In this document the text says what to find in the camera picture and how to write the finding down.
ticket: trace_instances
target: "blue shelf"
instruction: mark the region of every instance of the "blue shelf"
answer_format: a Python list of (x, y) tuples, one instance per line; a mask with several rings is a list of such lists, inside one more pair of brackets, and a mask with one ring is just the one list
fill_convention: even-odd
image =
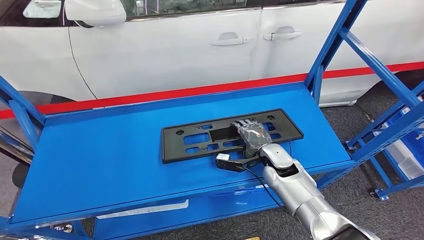
[(189, 199), (188, 207), (183, 209), (96, 219), (94, 238), (136, 238), (276, 207), (264, 190), (262, 193), (196, 197)]
[[(161, 129), (278, 108), (304, 133), (292, 155), (311, 174), (354, 163), (303, 82), (61, 114), (45, 122), (11, 223), (87, 218), (257, 185), (248, 172), (218, 169), (213, 156), (162, 164)], [(261, 174), (260, 166), (253, 170)]]

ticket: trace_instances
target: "side mirror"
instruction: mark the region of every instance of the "side mirror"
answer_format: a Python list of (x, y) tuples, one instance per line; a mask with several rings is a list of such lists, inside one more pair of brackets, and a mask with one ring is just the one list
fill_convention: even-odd
[(120, 0), (65, 0), (66, 18), (92, 27), (124, 23), (127, 14)]

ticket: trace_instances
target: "robotic arm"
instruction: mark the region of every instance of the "robotic arm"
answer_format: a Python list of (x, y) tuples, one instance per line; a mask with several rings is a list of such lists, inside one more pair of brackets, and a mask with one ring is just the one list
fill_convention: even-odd
[(261, 123), (249, 119), (233, 123), (246, 142), (244, 155), (263, 160), (263, 178), (289, 214), (297, 217), (314, 240), (379, 240), (338, 213), (324, 199), (317, 183), (299, 161), (279, 144), (272, 143)]

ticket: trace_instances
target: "red stripe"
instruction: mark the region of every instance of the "red stripe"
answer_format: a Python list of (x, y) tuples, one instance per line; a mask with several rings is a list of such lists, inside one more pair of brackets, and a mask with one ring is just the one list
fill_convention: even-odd
[[(424, 61), (392, 64), (392, 65), (388, 65), (387, 67), (392, 72), (418, 70), (418, 69), (424, 69)], [(361, 75), (369, 75), (369, 74), (374, 74), (371, 68), (358, 67), (358, 68), (350, 68), (350, 69), (325, 71), (323, 78), (332, 79), (332, 78), (361, 76)], [(307, 73), (302, 73), (302, 74), (295, 74), (295, 75), (288, 75), (288, 76), (271, 77), (271, 78), (265, 78), (265, 79), (223, 83), (223, 84), (210, 85), (210, 86), (198, 86), (198, 87), (190, 87), (190, 88), (183, 88), (183, 89), (176, 89), (176, 90), (142, 93), (142, 94), (129, 95), (129, 96), (118, 96), (118, 97), (109, 97), (109, 98), (103, 98), (103, 99), (86, 100), (86, 101), (73, 101), (73, 102), (65, 102), (65, 103), (38, 105), (36, 106), (36, 108), (43, 114), (58, 114), (58, 113), (74, 112), (74, 111), (81, 111), (81, 110), (100, 108), (100, 107), (135, 104), (135, 103), (142, 103), (142, 102), (149, 102), (149, 101), (174, 99), (174, 98), (189, 97), (189, 96), (196, 96), (196, 95), (203, 95), (203, 94), (213, 94), (213, 93), (235, 91), (235, 90), (241, 90), (241, 89), (250, 89), (250, 88), (258, 88), (258, 87), (265, 87), (265, 86), (272, 86), (272, 85), (295, 83), (295, 82), (301, 82), (305, 80), (306, 76), (307, 76)], [(10, 109), (0, 111), (0, 119), (8, 119), (13, 117), (15, 116)]]

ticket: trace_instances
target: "blue metal rack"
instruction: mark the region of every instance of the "blue metal rack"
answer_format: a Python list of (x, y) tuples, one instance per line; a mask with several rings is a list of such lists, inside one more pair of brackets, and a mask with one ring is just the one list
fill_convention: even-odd
[[(388, 145), (416, 130), (418, 126), (424, 122), (424, 102), (421, 102), (417, 98), (417, 96), (420, 96), (424, 92), (424, 82), (422, 82), (414, 90), (409, 90), (383, 63), (376, 58), (376, 56), (373, 55), (366, 46), (362, 44), (358, 38), (355, 37), (352, 32), (350, 32), (352, 24), (366, 2), (367, 0), (348, 0), (346, 2), (336, 24), (324, 44), (324, 47), (309, 72), (307, 81), (316, 78), (316, 75), (322, 72), (320, 68), (325, 70), (341, 42), (345, 41), (398, 96), (399, 102), (378, 117), (352, 140), (347, 142), (349, 149), (355, 150), (355, 152), (351, 155), (352, 159), (355, 161), (354, 165), (347, 169), (329, 172), (319, 179), (317, 183), (323, 188), (349, 173), (352, 169), (356, 168), (363, 162), (370, 160), (387, 185), (387, 189), (383, 190), (381, 188), (376, 188), (373, 192), (371, 192), (371, 194), (375, 194), (381, 200), (387, 200), (388, 194), (420, 185), (424, 181), (424, 175), (412, 180), (406, 180), (403, 173), (399, 173), (399, 175), (403, 177), (403, 182), (393, 185), (382, 167), (374, 158), (375, 154), (383, 151)], [(397, 119), (389, 127), (381, 129), (381, 126), (389, 118), (398, 113), (405, 106), (410, 108), (410, 112)], [(374, 136), (374, 132), (380, 133), (377, 136)]]
[[(189, 200), (187, 208), (96, 220), (94, 238), (127, 239), (277, 206), (264, 191), (245, 191), (259, 184), (248, 172), (218, 169), (213, 157), (162, 164), (160, 132), (168, 126), (283, 108), (304, 133), (303, 139), (291, 143), (293, 157), (310, 174), (327, 173), (318, 181), (319, 188), (372, 160), (424, 122), (424, 104), (417, 100), (417, 91), (409, 91), (349, 31), (365, 3), (347, 0), (301, 83), (44, 116), (0, 77), (0, 98), (12, 108), (35, 151), (13, 214), (0, 217), (0, 233), (89, 239), (81, 219)], [(399, 108), (411, 108), (370, 141), (365, 135), (378, 124), (367, 127), (349, 142), (360, 146), (351, 157), (317, 104), (323, 72), (343, 40), (399, 96)], [(252, 170), (261, 175), (260, 166)], [(69, 221), (75, 234), (49, 228)]]

